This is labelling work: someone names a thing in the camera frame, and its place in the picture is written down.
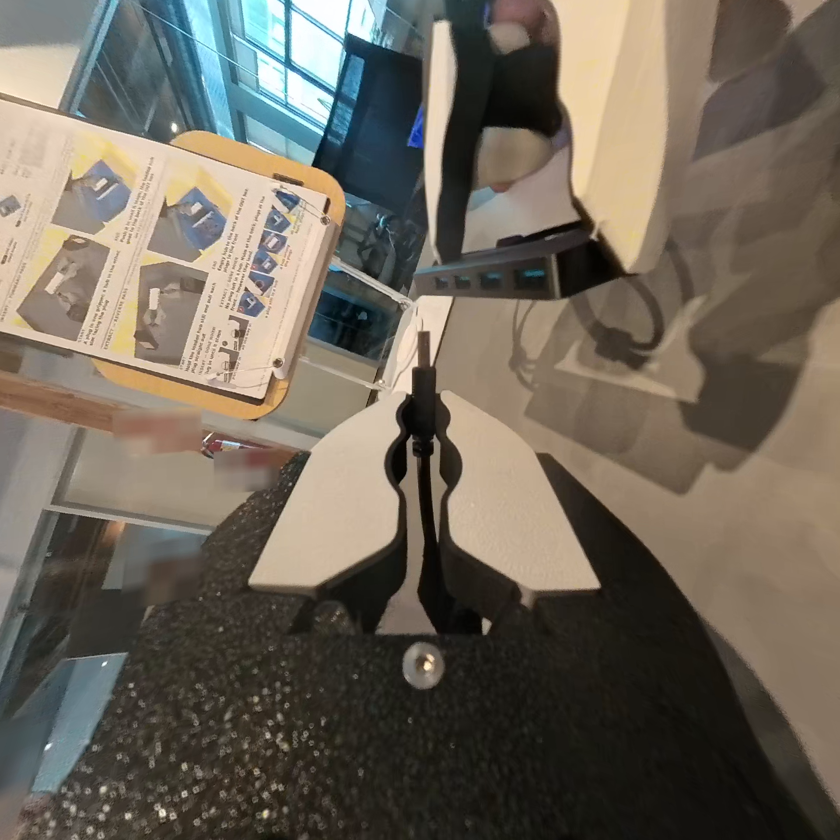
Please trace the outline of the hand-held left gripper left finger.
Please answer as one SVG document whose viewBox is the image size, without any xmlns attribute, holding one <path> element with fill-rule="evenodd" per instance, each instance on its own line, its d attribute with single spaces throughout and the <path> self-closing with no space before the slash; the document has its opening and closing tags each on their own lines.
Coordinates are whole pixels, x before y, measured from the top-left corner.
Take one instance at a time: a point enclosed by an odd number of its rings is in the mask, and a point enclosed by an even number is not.
<svg viewBox="0 0 840 840">
<path fill-rule="evenodd" d="M 406 577 L 408 394 L 394 392 L 336 426 L 312 449 L 248 585 L 255 592 L 339 602 L 374 631 Z"/>
</svg>

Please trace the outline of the wooden clipboard with instruction sheet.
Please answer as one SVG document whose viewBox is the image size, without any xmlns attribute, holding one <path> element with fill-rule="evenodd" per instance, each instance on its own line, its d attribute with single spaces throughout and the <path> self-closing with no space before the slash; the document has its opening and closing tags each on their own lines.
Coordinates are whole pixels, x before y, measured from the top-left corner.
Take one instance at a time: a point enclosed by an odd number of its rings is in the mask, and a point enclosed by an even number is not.
<svg viewBox="0 0 840 840">
<path fill-rule="evenodd" d="M 2 337 L 256 421 L 287 395 L 343 221 L 329 175 L 2 95 Z"/>
</svg>

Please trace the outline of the grey usb hub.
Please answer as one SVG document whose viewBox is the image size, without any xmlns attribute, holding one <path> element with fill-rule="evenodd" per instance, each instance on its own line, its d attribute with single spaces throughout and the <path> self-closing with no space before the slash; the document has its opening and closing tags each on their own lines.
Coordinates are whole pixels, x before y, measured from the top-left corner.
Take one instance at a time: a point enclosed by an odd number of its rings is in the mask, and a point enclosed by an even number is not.
<svg viewBox="0 0 840 840">
<path fill-rule="evenodd" d="M 519 237 L 512 244 L 418 269 L 414 286 L 420 296 L 561 300 L 574 293 L 580 277 L 587 277 L 591 245 L 585 227 L 569 224 L 545 236 Z"/>
</svg>

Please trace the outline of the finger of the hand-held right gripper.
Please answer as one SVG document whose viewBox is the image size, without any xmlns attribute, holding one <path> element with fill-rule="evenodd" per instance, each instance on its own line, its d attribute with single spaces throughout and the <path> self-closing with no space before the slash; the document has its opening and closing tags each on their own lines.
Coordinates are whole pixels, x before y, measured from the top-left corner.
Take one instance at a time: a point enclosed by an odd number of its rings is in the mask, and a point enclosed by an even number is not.
<svg viewBox="0 0 840 840">
<path fill-rule="evenodd" d="M 586 283 L 645 272 L 663 233 L 682 2 L 555 2 L 557 98 Z"/>
<path fill-rule="evenodd" d="M 425 197 L 438 264 L 464 252 L 469 200 L 499 185 L 499 130 L 487 125 L 499 57 L 484 19 L 436 19 L 425 55 Z"/>
</svg>

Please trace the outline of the black office chair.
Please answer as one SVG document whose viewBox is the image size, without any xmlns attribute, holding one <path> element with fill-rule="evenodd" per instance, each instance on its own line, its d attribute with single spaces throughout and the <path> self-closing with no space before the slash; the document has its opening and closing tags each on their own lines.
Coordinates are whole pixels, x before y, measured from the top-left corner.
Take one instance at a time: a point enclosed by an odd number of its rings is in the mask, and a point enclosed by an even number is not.
<svg viewBox="0 0 840 840">
<path fill-rule="evenodd" d="M 404 214 L 422 172 L 423 153 L 409 144 L 423 102 L 419 58 L 354 35 L 312 166 L 345 193 Z"/>
</svg>

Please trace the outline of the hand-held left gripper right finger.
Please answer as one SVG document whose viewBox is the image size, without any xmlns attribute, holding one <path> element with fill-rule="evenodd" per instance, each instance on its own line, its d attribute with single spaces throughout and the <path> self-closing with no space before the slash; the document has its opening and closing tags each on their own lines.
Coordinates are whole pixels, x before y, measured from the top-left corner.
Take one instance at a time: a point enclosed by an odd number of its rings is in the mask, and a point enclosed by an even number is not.
<svg viewBox="0 0 840 840">
<path fill-rule="evenodd" d="M 439 634 L 479 634 L 557 596 L 602 588 L 537 454 L 507 425 L 451 391 L 436 395 L 444 482 L 434 513 L 420 457 L 420 603 Z"/>
</svg>

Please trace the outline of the person's right hand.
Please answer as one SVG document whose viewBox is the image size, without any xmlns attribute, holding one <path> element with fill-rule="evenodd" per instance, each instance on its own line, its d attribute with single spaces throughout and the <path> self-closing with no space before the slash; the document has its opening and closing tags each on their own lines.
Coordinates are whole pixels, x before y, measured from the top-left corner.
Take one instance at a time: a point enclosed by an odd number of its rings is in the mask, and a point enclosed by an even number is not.
<svg viewBox="0 0 840 840">
<path fill-rule="evenodd" d="M 488 33 L 495 51 L 543 44 L 557 47 L 560 24 L 553 2 L 496 1 L 488 13 Z M 527 129 L 491 127 L 480 135 L 472 190 L 506 192 L 513 183 L 542 169 L 568 143 L 566 128 L 551 135 Z"/>
</svg>

